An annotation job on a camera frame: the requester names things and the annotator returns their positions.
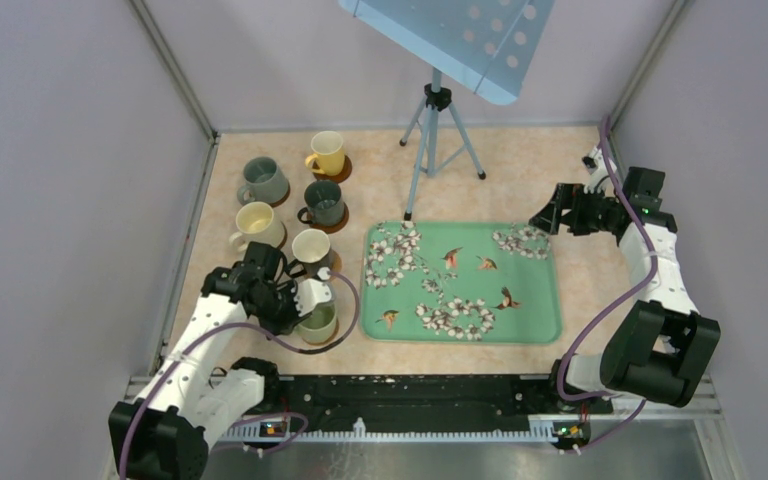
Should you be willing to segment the cream mug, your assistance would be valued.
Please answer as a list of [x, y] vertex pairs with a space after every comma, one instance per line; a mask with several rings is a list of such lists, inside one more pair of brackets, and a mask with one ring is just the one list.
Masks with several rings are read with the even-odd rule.
[[236, 231], [229, 236], [229, 245], [244, 253], [251, 243], [263, 243], [282, 248], [287, 239], [287, 230], [272, 206], [265, 202], [251, 202], [244, 205], [235, 217]]

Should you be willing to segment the light green mug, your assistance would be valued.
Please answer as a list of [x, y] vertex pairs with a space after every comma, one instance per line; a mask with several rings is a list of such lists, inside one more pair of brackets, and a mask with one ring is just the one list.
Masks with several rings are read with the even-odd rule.
[[317, 305], [310, 316], [295, 327], [295, 332], [307, 344], [325, 345], [338, 330], [339, 320], [333, 303]]

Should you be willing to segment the grey ribbed mug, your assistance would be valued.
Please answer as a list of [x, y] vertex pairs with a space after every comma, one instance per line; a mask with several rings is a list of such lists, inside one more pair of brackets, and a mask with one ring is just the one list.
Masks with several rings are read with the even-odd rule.
[[290, 186], [283, 171], [271, 157], [261, 156], [249, 160], [242, 175], [244, 183], [237, 191], [237, 200], [241, 205], [255, 201], [267, 204], [275, 202]]

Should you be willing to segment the dark grey mug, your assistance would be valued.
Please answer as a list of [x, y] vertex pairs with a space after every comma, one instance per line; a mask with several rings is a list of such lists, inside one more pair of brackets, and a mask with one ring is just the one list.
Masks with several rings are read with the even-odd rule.
[[345, 217], [346, 204], [340, 186], [331, 180], [317, 180], [304, 191], [304, 206], [297, 220], [305, 225], [337, 226]]

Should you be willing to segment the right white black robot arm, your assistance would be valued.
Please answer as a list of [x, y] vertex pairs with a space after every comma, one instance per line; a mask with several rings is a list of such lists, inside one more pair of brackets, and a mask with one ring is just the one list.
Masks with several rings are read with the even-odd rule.
[[559, 183], [529, 223], [549, 235], [567, 226], [575, 236], [609, 232], [617, 240], [632, 284], [630, 310], [602, 353], [561, 357], [546, 385], [549, 404], [572, 412], [587, 398], [630, 394], [683, 407], [693, 397], [721, 337], [717, 321], [699, 313], [676, 257], [677, 223], [661, 209], [662, 171], [632, 167], [609, 197], [581, 183]]

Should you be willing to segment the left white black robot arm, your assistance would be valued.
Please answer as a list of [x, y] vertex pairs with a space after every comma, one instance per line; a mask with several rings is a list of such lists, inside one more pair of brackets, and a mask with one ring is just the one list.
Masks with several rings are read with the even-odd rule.
[[288, 335], [310, 307], [298, 303], [284, 253], [253, 242], [241, 260], [209, 273], [184, 333], [152, 380], [108, 417], [122, 479], [198, 479], [219, 438], [252, 408], [268, 413], [280, 386], [255, 369], [232, 368], [217, 387], [209, 380], [236, 331], [269, 340]]

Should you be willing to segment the green floral serving tray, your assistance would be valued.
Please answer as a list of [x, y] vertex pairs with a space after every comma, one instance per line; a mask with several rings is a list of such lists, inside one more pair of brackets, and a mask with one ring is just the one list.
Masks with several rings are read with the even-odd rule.
[[562, 332], [549, 237], [524, 223], [377, 223], [361, 279], [373, 340], [547, 345]]

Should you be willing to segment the yellow mug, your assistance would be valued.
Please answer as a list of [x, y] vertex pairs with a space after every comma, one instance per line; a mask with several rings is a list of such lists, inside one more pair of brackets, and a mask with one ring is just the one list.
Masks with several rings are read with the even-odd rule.
[[310, 142], [312, 154], [305, 166], [314, 174], [337, 176], [345, 164], [344, 140], [336, 131], [321, 131]]

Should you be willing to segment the dark brown wooden coaster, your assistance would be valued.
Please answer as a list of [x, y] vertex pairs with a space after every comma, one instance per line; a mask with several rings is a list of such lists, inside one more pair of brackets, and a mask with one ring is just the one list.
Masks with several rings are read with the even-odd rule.
[[291, 188], [291, 186], [288, 186], [288, 188], [286, 189], [284, 195], [279, 200], [276, 200], [275, 202], [269, 203], [269, 205], [272, 208], [277, 208], [277, 207], [281, 206], [283, 203], [285, 203], [289, 199], [289, 197], [291, 195], [291, 192], [292, 192], [292, 188]]
[[344, 165], [341, 172], [334, 176], [329, 176], [325, 174], [318, 174], [314, 173], [314, 178], [317, 180], [331, 180], [337, 184], [342, 183], [343, 181], [347, 180], [353, 171], [353, 164], [352, 160], [348, 155], [344, 156]]
[[343, 217], [341, 218], [341, 220], [337, 224], [331, 225], [331, 226], [325, 226], [325, 225], [321, 225], [321, 224], [311, 223], [311, 224], [309, 224], [309, 227], [313, 228], [313, 229], [317, 229], [317, 230], [323, 231], [326, 234], [334, 234], [334, 233], [339, 232], [340, 230], [342, 230], [348, 224], [349, 219], [350, 219], [350, 209], [349, 209], [348, 206], [346, 206], [344, 208]]

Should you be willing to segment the black white-lined mug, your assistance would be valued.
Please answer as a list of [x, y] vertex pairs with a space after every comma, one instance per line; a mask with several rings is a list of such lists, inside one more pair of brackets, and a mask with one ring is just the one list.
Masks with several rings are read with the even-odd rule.
[[316, 275], [322, 268], [334, 269], [335, 252], [329, 236], [317, 229], [301, 231], [292, 241], [292, 261], [288, 264], [291, 278]]

